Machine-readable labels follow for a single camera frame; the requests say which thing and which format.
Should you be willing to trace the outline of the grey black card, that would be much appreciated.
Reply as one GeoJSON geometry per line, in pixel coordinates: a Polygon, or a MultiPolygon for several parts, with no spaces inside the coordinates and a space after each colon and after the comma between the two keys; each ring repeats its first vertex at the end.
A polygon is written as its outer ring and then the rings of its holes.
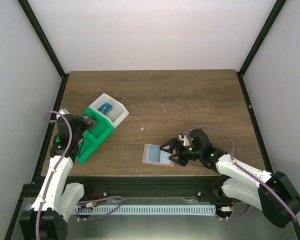
{"type": "Polygon", "coordinates": [[[86,113],[81,114],[80,119],[82,121],[82,128],[86,131],[89,131],[98,123],[98,121],[95,118],[86,113]]]}

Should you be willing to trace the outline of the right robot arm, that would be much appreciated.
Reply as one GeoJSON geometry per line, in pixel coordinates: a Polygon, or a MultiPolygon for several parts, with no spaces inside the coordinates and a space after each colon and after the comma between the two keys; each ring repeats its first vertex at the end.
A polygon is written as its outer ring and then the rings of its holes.
{"type": "Polygon", "coordinates": [[[219,202],[237,199],[262,211],[266,219],[279,228],[298,221],[300,194],[287,175],[271,173],[252,167],[227,152],[214,147],[202,128],[181,132],[159,149],[169,154],[169,160],[185,167],[190,161],[202,165],[227,179],[212,188],[213,198],[219,202]]]}

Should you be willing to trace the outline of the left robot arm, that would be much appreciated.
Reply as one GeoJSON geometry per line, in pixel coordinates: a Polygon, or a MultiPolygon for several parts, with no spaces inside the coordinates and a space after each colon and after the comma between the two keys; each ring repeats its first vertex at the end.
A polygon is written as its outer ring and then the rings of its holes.
{"type": "Polygon", "coordinates": [[[95,121],[86,114],[55,112],[58,133],[50,149],[48,171],[29,210],[22,211],[19,224],[26,240],[64,240],[68,220],[78,201],[87,202],[92,189],[81,183],[66,184],[81,149],[83,134],[95,121]]]}

